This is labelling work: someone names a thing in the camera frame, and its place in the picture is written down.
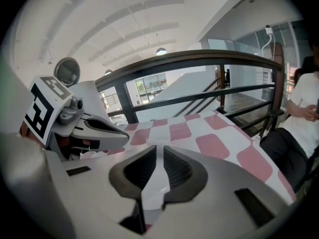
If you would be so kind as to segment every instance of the camera lens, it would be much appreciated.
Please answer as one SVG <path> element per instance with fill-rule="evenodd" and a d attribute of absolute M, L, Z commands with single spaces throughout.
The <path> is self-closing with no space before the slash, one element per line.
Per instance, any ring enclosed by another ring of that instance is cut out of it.
<path fill-rule="evenodd" d="M 78 109 L 80 110 L 80 109 L 82 109 L 82 107 L 83 107 L 83 101 L 79 100 L 78 101 Z"/>

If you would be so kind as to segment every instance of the distant person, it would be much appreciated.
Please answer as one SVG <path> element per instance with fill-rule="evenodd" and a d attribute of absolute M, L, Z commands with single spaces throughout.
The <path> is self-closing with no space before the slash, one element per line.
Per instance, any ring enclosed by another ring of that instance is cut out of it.
<path fill-rule="evenodd" d="M 229 69 L 227 69 L 226 74 L 225 74 L 225 84 L 230 86 L 230 72 L 229 72 Z"/>
<path fill-rule="evenodd" d="M 297 84 L 287 105 L 290 116 L 260 142 L 295 190 L 301 187 L 312 165 L 309 158 L 319 146 L 318 45 L 313 45 L 313 54 L 305 59 L 303 69 L 297 71 Z"/>

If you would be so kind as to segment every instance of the white t-shirt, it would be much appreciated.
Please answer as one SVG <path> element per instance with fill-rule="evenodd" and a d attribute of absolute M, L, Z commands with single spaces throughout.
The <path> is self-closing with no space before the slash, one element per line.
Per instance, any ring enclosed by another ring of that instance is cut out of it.
<path fill-rule="evenodd" d="M 317 105 L 319 98 L 319 78 L 316 73 L 303 74 L 293 90 L 290 100 L 299 107 Z M 279 127 L 287 130 L 311 157 L 319 145 L 319 120 L 307 121 L 304 118 L 290 116 Z"/>

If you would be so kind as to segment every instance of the black pants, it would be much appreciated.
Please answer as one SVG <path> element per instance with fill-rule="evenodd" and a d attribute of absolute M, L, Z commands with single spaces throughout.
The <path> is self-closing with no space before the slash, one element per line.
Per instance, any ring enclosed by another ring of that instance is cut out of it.
<path fill-rule="evenodd" d="M 260 147 L 278 166 L 294 191 L 298 191 L 309 172 L 309 164 L 294 137 L 287 130 L 277 128 L 261 139 Z"/>

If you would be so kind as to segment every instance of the pink and white tablecloth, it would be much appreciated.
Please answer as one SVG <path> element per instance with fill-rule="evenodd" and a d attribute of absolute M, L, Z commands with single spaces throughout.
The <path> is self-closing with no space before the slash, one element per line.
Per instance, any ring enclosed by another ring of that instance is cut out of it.
<path fill-rule="evenodd" d="M 160 142 L 235 163 L 275 190 L 287 204 L 296 199 L 290 184 L 269 156 L 239 127 L 218 112 L 129 124 L 122 129 L 130 136 L 125 146 L 108 153 L 85 153 L 81 159 L 112 155 L 146 143 Z"/>

